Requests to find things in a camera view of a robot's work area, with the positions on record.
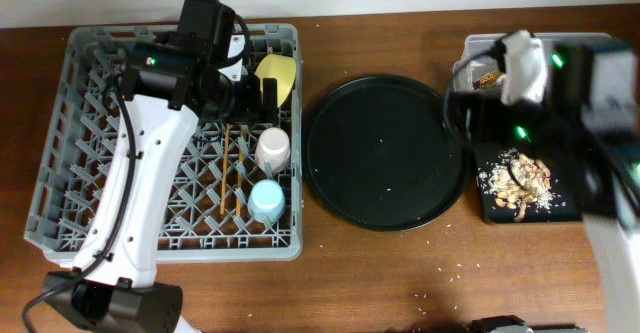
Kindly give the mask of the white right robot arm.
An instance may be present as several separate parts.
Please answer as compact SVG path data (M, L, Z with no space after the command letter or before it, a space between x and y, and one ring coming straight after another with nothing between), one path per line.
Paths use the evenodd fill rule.
M446 128L465 148L519 148L551 158L584 224L612 332L639 329L639 134L626 107L592 111L446 92Z

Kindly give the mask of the yellow bowl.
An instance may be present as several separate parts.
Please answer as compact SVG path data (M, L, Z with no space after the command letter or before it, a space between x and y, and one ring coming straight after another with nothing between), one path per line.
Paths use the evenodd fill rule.
M292 57L268 54L261 60L255 71L260 79L261 92L266 91L265 78L277 82L277 107L280 108L291 93L297 74L296 61Z

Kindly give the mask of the pink plastic cup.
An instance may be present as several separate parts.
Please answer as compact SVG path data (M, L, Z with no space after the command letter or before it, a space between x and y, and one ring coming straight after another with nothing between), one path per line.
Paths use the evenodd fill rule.
M291 146L288 134L277 127L264 130L258 139L255 150L256 164L266 171L270 167L273 174L277 174L288 167Z

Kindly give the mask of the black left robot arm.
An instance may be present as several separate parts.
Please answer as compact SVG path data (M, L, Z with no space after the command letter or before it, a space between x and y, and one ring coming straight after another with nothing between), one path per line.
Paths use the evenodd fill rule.
M190 332L180 287L156 282L159 232L182 156L207 104L238 101L249 34L168 32L139 42L102 95L120 110L96 216L68 272L47 275L44 301L79 329Z

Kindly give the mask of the wooden chopstick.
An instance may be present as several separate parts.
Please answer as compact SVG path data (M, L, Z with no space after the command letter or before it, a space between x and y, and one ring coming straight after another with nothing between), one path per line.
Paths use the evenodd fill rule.
M228 153L229 153L229 136L230 136L231 125L226 123L225 125L225 135L224 135L224 154L223 154L223 165L222 165L222 179L221 179L221 201L219 212L220 216L224 218L225 216L225 206L226 206L226 191L227 191L227 171L228 171Z
M245 132L244 132L244 128L242 125L239 126L239 140L244 141L244 136L245 136ZM239 191L240 193L243 193L242 191L242 181L243 181L243 175L242 172L240 170L240 166L242 165L244 161L244 152L243 149L240 145L240 142L238 142L238 158L237 158L237 162L236 162L236 176L237 176L237 186L236 186L236 193ZM235 214L236 217L241 217L242 213L242 199L239 195L236 195L236 205L235 205Z

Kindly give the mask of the white round plate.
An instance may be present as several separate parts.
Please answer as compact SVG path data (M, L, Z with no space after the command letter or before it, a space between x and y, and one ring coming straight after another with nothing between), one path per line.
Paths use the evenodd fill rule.
M236 56L239 56L239 60L233 65L228 65L219 69L219 72L221 74L223 74L233 82L238 82L241 80L243 72L245 42L246 40L243 35L237 34L232 36L228 50L228 57L234 58Z

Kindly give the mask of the blue plastic cup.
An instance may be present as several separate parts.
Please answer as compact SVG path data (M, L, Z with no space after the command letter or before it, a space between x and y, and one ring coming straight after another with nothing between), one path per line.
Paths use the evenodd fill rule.
M247 202L251 216L260 223L275 224L284 214L286 199L280 185L264 179L254 185Z

